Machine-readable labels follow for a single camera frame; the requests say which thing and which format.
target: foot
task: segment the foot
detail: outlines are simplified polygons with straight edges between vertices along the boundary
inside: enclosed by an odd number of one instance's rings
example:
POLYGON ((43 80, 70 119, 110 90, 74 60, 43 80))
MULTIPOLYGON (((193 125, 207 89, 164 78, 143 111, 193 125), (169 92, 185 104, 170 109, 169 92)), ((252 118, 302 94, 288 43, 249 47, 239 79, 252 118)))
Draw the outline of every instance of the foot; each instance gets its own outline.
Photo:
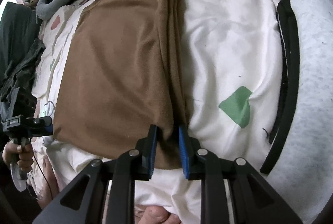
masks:
POLYGON ((170 214, 162 206, 148 206, 138 224, 180 224, 177 215, 170 214))
POLYGON ((52 165, 47 156, 43 158, 43 173, 49 184, 44 181, 43 188, 40 193, 42 198, 38 201, 41 209, 44 209, 46 205, 48 205, 52 201, 52 199, 59 193, 57 179, 54 175, 52 165))

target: fingers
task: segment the fingers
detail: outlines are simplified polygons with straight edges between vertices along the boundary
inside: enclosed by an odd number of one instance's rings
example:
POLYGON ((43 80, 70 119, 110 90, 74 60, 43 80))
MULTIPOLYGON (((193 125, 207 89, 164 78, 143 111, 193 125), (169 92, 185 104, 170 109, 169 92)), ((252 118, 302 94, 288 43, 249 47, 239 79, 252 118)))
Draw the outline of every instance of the fingers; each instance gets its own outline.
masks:
POLYGON ((13 144, 8 142, 4 148, 7 154, 18 154, 22 151, 21 145, 13 144))
POLYGON ((52 165, 51 165, 51 163, 50 163, 49 158, 48 158, 47 155, 45 155, 45 156, 43 157, 43 170, 44 170, 44 172, 46 172, 46 173, 49 173, 50 171, 53 172, 52 165))
POLYGON ((19 154, 19 158, 23 161, 32 160, 34 157, 34 152, 23 152, 19 154))
POLYGON ((171 214, 169 218, 164 222, 164 224, 180 224, 181 221, 179 217, 175 214, 171 214))
POLYGON ((28 161, 23 161, 23 160, 19 160, 17 161, 17 165, 19 165, 19 167, 21 168, 22 171, 24 172, 29 172, 31 171, 31 165, 34 163, 34 161, 32 159, 28 160, 28 161))
POLYGON ((31 145, 31 143, 29 143, 29 144, 27 144, 27 145, 25 145, 25 147, 24 147, 24 150, 23 150, 24 152, 32 152, 33 151, 33 149, 32 149, 32 145, 31 145))
POLYGON ((169 213, 162 206, 148 206, 138 224, 160 224, 168 219, 169 213))

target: brown blanket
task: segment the brown blanket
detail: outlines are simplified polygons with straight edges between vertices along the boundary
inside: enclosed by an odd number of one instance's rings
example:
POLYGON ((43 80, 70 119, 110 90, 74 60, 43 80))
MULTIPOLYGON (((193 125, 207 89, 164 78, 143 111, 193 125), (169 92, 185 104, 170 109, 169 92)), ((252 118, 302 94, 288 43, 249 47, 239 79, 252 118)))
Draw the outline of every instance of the brown blanket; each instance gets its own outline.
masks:
POLYGON ((179 0, 96 0, 82 12, 54 116, 54 136, 115 159, 159 126, 155 167, 179 167, 186 123, 179 0))

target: black cable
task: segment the black cable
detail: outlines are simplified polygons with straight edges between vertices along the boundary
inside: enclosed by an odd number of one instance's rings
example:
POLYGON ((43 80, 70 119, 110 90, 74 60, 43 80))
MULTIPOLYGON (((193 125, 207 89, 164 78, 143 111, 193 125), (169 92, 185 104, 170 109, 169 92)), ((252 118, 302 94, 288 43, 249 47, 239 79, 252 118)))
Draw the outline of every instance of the black cable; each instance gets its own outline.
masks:
POLYGON ((53 114, 54 110, 56 109, 56 106, 54 105, 54 103, 52 101, 47 101, 47 103, 44 104, 44 108, 48 103, 51 103, 53 105, 53 110, 52 110, 51 114, 47 114, 47 116, 51 116, 53 114))
POLYGON ((45 179, 45 181, 46 181, 47 185, 49 186, 49 189, 50 189, 50 194, 51 194, 51 200, 53 200, 53 195, 52 195, 51 186, 50 186, 49 182, 47 181, 47 179, 46 179, 46 177, 45 177, 45 175, 44 175, 44 173, 43 173, 43 171, 42 171, 41 167, 39 166, 39 164, 38 164, 38 161, 37 161, 37 159, 36 159, 36 157, 35 157, 35 154, 34 154, 34 159, 35 159, 35 161, 36 161, 36 163, 37 163, 37 166, 39 167, 39 170, 40 170, 40 171, 41 171, 41 173, 43 174, 43 177, 44 177, 44 179, 45 179))

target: white bedsheet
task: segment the white bedsheet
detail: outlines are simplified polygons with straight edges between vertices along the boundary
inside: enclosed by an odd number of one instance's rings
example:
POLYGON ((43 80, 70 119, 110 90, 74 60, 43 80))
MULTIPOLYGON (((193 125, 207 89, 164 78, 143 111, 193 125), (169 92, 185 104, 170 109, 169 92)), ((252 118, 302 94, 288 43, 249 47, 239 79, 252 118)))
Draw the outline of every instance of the white bedsheet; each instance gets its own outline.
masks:
MULTIPOLYGON (((46 50, 33 88, 41 101, 40 116, 53 116, 71 38, 82 10, 93 1, 78 9, 62 7, 45 27, 46 50), (51 25, 58 15, 61 27, 55 32, 51 25)), ((189 134, 220 158, 244 157, 257 170, 270 149, 264 129, 269 132, 273 127, 281 82, 282 51, 275 18, 278 1, 185 0, 181 56, 189 134), (239 87, 252 92, 250 109, 242 105, 242 112, 249 113, 248 123, 235 123, 219 108, 239 87)), ((60 189, 97 157, 69 144, 49 143, 38 138, 33 146, 39 161, 44 154, 49 156, 60 189)), ((31 178, 39 193, 42 178, 36 166, 31 178)), ((162 205, 184 224, 200 222, 200 182, 186 181, 180 169, 156 169, 151 181, 137 181, 135 202, 162 205)))

